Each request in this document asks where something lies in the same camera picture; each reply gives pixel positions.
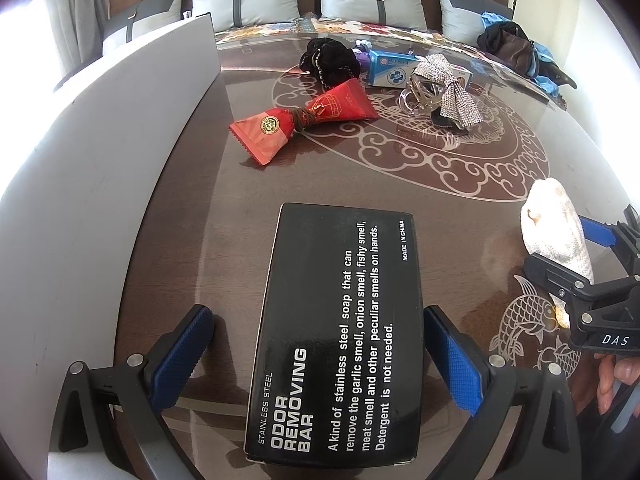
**black clamp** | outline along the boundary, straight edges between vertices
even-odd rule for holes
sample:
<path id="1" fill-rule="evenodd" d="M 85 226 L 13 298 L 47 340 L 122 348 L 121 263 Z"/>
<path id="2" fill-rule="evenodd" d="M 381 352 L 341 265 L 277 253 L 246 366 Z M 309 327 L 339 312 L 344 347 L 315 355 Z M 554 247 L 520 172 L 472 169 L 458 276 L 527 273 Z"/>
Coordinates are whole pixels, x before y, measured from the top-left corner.
<path id="1" fill-rule="evenodd" d="M 424 309 L 424 342 L 456 404 L 472 413 L 428 480 L 473 480 L 486 461 L 511 406 L 520 418 L 496 480 L 578 480 L 581 457 L 574 404 L 562 368 L 513 367 L 485 357 L 441 309 Z"/>
<path id="2" fill-rule="evenodd" d="M 565 266 L 534 253 L 524 273 L 535 285 L 566 303 L 569 346 L 579 351 L 640 355 L 640 226 L 630 205 L 626 223 L 601 224 L 580 216 L 584 237 L 611 248 L 628 273 L 626 278 L 591 285 Z"/>
<path id="3" fill-rule="evenodd" d="M 134 479 L 114 427 L 120 406 L 156 480 L 204 480 L 174 439 L 161 410 L 173 406 L 213 336 L 214 317 L 195 305 L 145 356 L 94 370 L 82 361 L 66 373 L 49 443 L 49 480 Z"/>

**blue cloth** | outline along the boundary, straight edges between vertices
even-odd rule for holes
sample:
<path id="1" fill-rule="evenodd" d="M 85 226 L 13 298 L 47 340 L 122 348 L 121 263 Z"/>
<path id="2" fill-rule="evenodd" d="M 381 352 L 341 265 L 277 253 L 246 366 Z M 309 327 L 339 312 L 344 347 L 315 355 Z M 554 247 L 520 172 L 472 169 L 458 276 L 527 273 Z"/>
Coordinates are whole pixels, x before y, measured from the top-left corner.
<path id="1" fill-rule="evenodd" d="M 482 19 L 482 23 L 484 24 L 484 28 L 487 28 L 487 27 L 493 25 L 494 23 L 510 22 L 511 21 L 509 18 L 505 18 L 504 16 L 501 16 L 500 14 L 495 14 L 494 12 L 483 12 L 480 15 L 480 18 Z"/>
<path id="2" fill-rule="evenodd" d="M 482 23 L 484 24 L 484 28 L 490 27 L 494 23 L 500 22 L 510 22 L 509 18 L 505 18 L 500 14 L 495 14 L 493 12 L 483 12 L 480 16 L 482 19 Z M 536 49 L 536 53 L 538 54 L 538 59 L 543 62 L 554 63 L 554 56 L 551 54 L 550 50 L 541 43 L 537 41 L 533 42 L 533 47 Z M 533 82 L 542 88 L 547 94 L 551 95 L 551 97 L 558 97 L 560 93 L 560 89 L 556 83 L 551 81 L 548 77 L 543 75 L 539 75 L 537 77 L 533 77 L 536 73 L 536 60 L 531 60 L 531 66 L 529 67 L 529 71 L 527 72 L 527 76 L 529 76 Z"/>
<path id="3" fill-rule="evenodd" d="M 560 95 L 560 87 L 548 77 L 539 75 L 533 81 L 551 97 L 558 97 Z"/>
<path id="4" fill-rule="evenodd" d="M 540 58 L 540 61 L 544 61 L 547 63 L 555 63 L 556 60 L 554 59 L 553 54 L 551 54 L 551 52 L 549 51 L 549 49 L 544 46 L 543 44 L 538 43 L 537 41 L 533 42 L 533 46 L 536 49 L 536 52 L 538 53 L 538 57 Z"/>

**metal screw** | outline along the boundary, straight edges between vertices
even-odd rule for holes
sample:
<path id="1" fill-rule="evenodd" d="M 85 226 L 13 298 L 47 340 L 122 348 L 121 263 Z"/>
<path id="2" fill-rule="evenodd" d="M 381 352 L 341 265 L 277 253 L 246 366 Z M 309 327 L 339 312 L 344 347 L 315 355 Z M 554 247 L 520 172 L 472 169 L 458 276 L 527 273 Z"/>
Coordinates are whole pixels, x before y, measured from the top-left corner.
<path id="1" fill-rule="evenodd" d="M 127 364 L 131 367 L 135 367 L 138 366 L 140 364 L 142 364 L 142 361 L 144 361 L 145 358 L 143 357 L 142 354 L 131 354 L 128 358 L 127 358 Z"/>
<path id="2" fill-rule="evenodd" d="M 73 375 L 79 374 L 83 368 L 84 365 L 80 361 L 76 361 L 69 367 L 69 373 Z"/>
<path id="3" fill-rule="evenodd" d="M 489 364 L 496 368 L 502 368 L 506 363 L 504 361 L 504 357 L 498 354 L 493 354 L 489 356 Z"/>
<path id="4" fill-rule="evenodd" d="M 549 371 L 553 375 L 560 375 L 562 373 L 562 368 L 558 363 L 549 363 Z"/>

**red candy wrapper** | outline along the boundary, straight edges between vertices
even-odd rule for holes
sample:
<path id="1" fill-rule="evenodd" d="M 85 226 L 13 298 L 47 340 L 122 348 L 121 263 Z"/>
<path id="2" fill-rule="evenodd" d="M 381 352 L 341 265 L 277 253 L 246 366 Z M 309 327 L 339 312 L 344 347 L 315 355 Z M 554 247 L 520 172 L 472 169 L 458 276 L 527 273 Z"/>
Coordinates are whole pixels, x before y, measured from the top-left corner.
<path id="1" fill-rule="evenodd" d="M 251 156 L 264 166 L 289 142 L 294 132 L 312 124 L 378 117 L 364 88 L 352 78 L 316 97 L 304 109 L 272 108 L 236 121 L 229 129 Z"/>

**black box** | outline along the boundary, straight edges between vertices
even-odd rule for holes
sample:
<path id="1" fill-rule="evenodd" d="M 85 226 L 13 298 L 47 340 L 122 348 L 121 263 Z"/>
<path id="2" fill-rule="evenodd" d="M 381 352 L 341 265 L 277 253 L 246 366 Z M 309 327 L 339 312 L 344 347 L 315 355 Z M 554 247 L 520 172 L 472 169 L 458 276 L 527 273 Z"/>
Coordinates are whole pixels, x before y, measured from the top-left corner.
<path id="1" fill-rule="evenodd" d="M 420 431 L 422 332 L 411 215 L 284 204 L 254 363 L 249 460 L 410 462 Z"/>

